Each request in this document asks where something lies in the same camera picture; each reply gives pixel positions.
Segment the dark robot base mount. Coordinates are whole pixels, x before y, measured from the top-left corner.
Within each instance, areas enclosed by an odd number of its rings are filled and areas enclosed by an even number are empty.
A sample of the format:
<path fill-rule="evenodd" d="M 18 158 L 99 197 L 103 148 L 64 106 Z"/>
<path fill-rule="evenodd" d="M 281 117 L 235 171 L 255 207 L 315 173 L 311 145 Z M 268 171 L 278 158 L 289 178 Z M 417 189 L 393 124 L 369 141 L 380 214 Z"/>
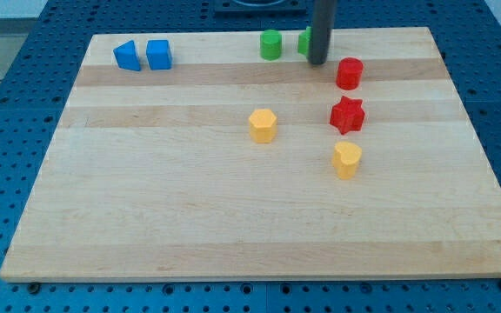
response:
<path fill-rule="evenodd" d="M 210 4 L 216 16 L 307 12 L 303 0 L 212 0 Z"/>

